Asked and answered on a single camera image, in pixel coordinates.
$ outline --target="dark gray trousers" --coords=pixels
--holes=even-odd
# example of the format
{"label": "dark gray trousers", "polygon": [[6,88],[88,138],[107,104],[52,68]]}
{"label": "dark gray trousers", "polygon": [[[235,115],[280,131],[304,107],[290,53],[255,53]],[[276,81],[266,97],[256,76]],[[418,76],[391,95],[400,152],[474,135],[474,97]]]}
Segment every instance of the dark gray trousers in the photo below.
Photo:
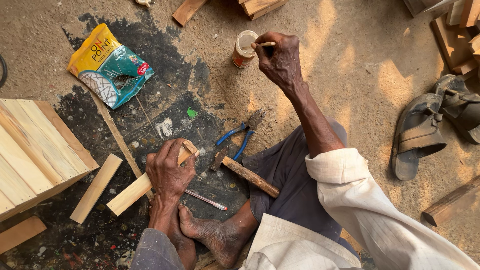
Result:
{"label": "dark gray trousers", "polygon": [[[347,146],[347,132],[343,126],[331,117],[327,117],[327,120]],[[352,246],[340,237],[340,224],[328,215],[318,200],[317,181],[310,177],[305,164],[308,154],[305,133],[299,126],[274,147],[242,160],[247,169],[280,190],[280,196],[274,199],[250,184],[252,213],[258,222],[267,213],[315,231],[344,246],[359,258]],[[183,270],[184,267],[175,247],[164,233],[145,229],[130,269]]]}

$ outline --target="glue jar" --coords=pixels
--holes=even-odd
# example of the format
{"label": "glue jar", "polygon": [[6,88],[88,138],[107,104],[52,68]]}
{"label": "glue jar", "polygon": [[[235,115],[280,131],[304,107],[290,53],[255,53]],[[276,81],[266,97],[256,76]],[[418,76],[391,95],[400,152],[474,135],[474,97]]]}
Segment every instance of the glue jar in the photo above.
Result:
{"label": "glue jar", "polygon": [[252,49],[251,44],[258,38],[258,35],[254,31],[243,31],[235,42],[235,49],[233,50],[232,60],[233,63],[239,68],[247,68],[252,63],[253,59],[257,55],[255,50]]}

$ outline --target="green paint mark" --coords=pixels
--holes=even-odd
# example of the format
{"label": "green paint mark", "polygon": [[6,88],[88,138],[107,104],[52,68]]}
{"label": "green paint mark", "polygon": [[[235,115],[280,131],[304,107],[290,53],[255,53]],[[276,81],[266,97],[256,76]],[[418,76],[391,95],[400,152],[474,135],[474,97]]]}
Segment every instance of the green paint mark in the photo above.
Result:
{"label": "green paint mark", "polygon": [[188,114],[188,116],[190,116],[191,119],[195,118],[198,115],[198,113],[196,111],[192,110],[191,107],[188,107],[187,114]]}

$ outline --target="hand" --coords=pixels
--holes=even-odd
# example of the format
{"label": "hand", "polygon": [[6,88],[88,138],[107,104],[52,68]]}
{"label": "hand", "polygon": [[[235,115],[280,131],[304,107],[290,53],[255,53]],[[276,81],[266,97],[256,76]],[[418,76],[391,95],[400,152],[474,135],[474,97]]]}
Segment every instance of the hand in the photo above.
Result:
{"label": "hand", "polygon": [[165,202],[178,201],[194,178],[195,161],[200,152],[185,161],[185,167],[178,165],[180,148],[185,139],[165,142],[156,154],[147,155],[146,173],[159,199]]}
{"label": "hand", "polygon": [[[262,47],[261,43],[275,42],[274,47]],[[297,36],[287,36],[280,33],[267,32],[252,44],[258,55],[258,68],[280,89],[288,98],[294,97],[303,90],[300,66],[300,40]]]}

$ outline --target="hammer head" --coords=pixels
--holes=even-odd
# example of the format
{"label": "hammer head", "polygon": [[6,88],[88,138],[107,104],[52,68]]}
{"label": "hammer head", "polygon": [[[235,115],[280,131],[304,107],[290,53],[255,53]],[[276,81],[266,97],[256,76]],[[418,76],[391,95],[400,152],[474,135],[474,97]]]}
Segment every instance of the hammer head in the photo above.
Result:
{"label": "hammer head", "polygon": [[222,165],[223,159],[228,155],[228,147],[223,148],[220,152],[217,153],[215,162],[213,162],[210,167],[214,171],[218,171],[220,165]]}

